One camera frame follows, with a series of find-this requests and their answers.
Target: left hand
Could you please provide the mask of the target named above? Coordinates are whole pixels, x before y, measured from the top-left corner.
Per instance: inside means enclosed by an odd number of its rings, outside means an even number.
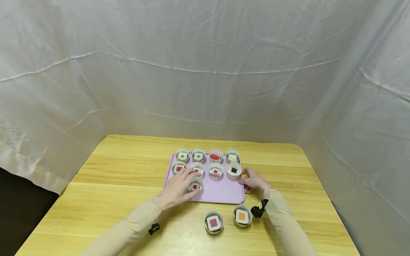
[[[177,206],[186,202],[199,194],[200,190],[195,190],[185,193],[192,179],[200,174],[192,169],[182,169],[178,174],[175,174],[165,188],[154,197],[154,203],[159,209],[164,211],[173,206]]]

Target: sushi roll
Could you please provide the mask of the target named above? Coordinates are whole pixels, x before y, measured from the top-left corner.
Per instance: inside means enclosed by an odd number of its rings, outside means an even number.
[[[204,169],[205,166],[199,162],[196,163],[192,163],[189,168],[193,169],[195,172],[199,173],[201,176],[200,178],[202,178],[204,176]]]
[[[209,161],[211,163],[222,163],[223,152],[221,150],[212,150],[209,153]]]
[[[189,152],[185,149],[180,149],[175,151],[175,156],[178,161],[188,163],[189,162]]]
[[[185,169],[187,165],[184,162],[178,161],[172,165],[172,172],[174,174],[179,173],[182,169]]]
[[[199,163],[204,163],[206,159],[206,152],[201,150],[201,149],[195,149],[192,151],[192,161],[193,162],[199,162]]]
[[[189,191],[202,190],[203,183],[200,177],[194,177],[188,186]]]
[[[248,226],[252,222],[251,211],[244,204],[236,206],[233,211],[233,222],[240,228]]]
[[[241,156],[236,150],[228,150],[226,153],[226,163],[230,164],[231,162],[241,162]]]
[[[205,229],[211,234],[215,235],[223,229],[223,218],[218,212],[209,212],[205,217]]]
[[[241,165],[238,162],[231,162],[226,169],[226,175],[233,181],[239,179],[242,175]]]
[[[223,175],[223,166],[220,163],[212,163],[209,165],[208,172],[211,179],[220,179]]]

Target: black device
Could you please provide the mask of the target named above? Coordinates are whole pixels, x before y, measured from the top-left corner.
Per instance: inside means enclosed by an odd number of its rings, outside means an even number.
[[[255,218],[260,219],[262,217],[263,213],[265,212],[265,206],[268,204],[268,201],[268,199],[262,199],[258,203],[258,205],[251,208],[251,213]]]
[[[153,235],[155,232],[159,230],[159,223],[154,223],[151,225],[151,229],[148,230],[150,235]]]

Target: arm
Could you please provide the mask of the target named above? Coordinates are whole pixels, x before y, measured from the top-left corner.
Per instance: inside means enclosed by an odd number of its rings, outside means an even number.
[[[303,229],[293,217],[289,205],[276,189],[264,191],[268,204],[265,210],[275,226],[288,256],[317,256],[317,253]]]
[[[138,206],[133,212],[91,243],[80,256],[116,256],[130,243],[142,238],[160,215],[153,199]]]
[[[85,248],[79,256],[120,254],[130,243],[148,232],[162,211],[186,202],[199,193],[199,190],[185,193],[195,176],[200,174],[191,169],[181,170],[169,180],[167,186],[156,197],[138,206],[128,217]]]
[[[269,182],[249,167],[244,168],[242,173],[246,174],[247,177],[240,178],[239,183],[244,185],[246,193],[251,193],[254,188],[264,191],[264,198],[268,199],[265,210],[278,232],[286,255],[317,256],[313,245],[293,217],[282,194],[273,189]]]

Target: paper cup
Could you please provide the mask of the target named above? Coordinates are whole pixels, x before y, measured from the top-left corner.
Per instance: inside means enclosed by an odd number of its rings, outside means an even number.
[[[238,163],[241,163],[241,155],[238,153],[238,151],[233,150],[233,149],[230,149],[230,150],[228,150],[228,152],[226,153],[226,163],[227,163],[227,164],[230,164],[230,163],[231,163],[231,161],[228,159],[229,154],[234,154],[234,155],[236,155],[236,156],[238,157],[237,162],[238,162]]]
[[[242,224],[242,223],[238,223],[237,221],[236,221],[236,216],[235,216],[235,213],[236,213],[236,210],[244,210],[244,211],[247,211],[248,212],[248,216],[249,216],[249,223],[248,224]],[[244,204],[239,204],[239,205],[237,205],[237,206],[235,206],[235,208],[234,208],[234,210],[233,210],[233,222],[235,223],[235,225],[237,225],[238,227],[240,227],[240,228],[244,228],[244,227],[247,227],[247,226],[249,226],[249,224],[251,224],[251,222],[252,222],[252,213],[251,213],[251,211],[249,210],[249,208],[248,207],[246,207]]]
[[[205,173],[205,166],[199,162],[195,162],[189,165],[190,169],[194,169],[194,168],[199,168],[201,169],[202,173],[201,173],[201,178],[204,177],[204,173]]]
[[[207,223],[206,223],[206,219],[207,219],[208,217],[210,217],[210,216],[213,216],[213,215],[217,215],[217,216],[219,217],[219,221],[221,222],[221,229],[218,230],[218,231],[215,231],[215,232],[209,231],[208,228],[207,228]],[[216,235],[217,233],[221,232],[221,231],[223,230],[223,218],[222,218],[222,215],[221,215],[220,213],[216,212],[216,211],[210,211],[210,212],[208,212],[208,213],[205,215],[205,230],[206,230],[208,233],[210,233],[211,235]]]
[[[183,160],[183,159],[179,159],[179,158],[178,158],[178,153],[181,153],[181,152],[185,152],[185,153],[188,155],[187,159]],[[175,151],[174,154],[175,154],[175,158],[176,158],[178,161],[181,161],[181,162],[184,162],[184,163],[188,163],[188,162],[189,162],[189,151],[188,151],[188,150],[182,148],[182,149],[179,149],[179,150]]]
[[[214,168],[220,170],[221,175],[218,175],[218,177],[215,177],[215,174],[213,172],[211,172],[212,169],[214,169]],[[211,163],[209,165],[209,168],[208,168],[208,175],[209,175],[209,178],[211,178],[211,179],[214,179],[214,180],[220,179],[223,176],[223,166],[222,166],[222,164],[220,164],[220,163]]]
[[[232,172],[232,168],[235,168],[237,172],[236,173]],[[233,181],[239,179],[239,177],[242,175],[241,165],[238,162],[231,162],[226,168],[226,175],[228,176],[229,179]]]
[[[174,175],[176,174],[176,173],[174,173],[174,167],[175,167],[175,165],[183,165],[184,168],[187,168],[187,165],[186,165],[186,163],[184,163],[184,162],[177,161],[177,162],[173,163],[173,164],[172,164],[172,173],[173,173]]]
[[[211,156],[212,155],[217,155],[219,156],[219,159],[213,159]],[[222,159],[223,159],[223,152],[221,150],[212,150],[209,153],[209,161],[210,163],[222,163]]]
[[[187,187],[187,189],[188,189],[189,191],[195,191],[195,190],[196,190],[196,189],[191,189],[191,185],[192,185],[193,183],[199,184],[199,189],[200,189],[200,190],[202,190],[202,189],[204,188],[204,184],[203,184],[203,182],[202,182],[202,179],[201,179],[200,177],[194,177],[194,178],[192,178],[191,182],[189,183],[189,185],[188,185],[188,187]]]
[[[204,157],[203,157],[201,160],[194,159],[194,154],[195,154],[195,153],[202,153],[202,154],[204,155]],[[204,163],[205,160],[206,160],[206,152],[205,152],[205,151],[203,151],[202,149],[199,149],[199,148],[197,148],[197,149],[195,149],[194,151],[192,151],[192,161],[193,161],[193,162]]]

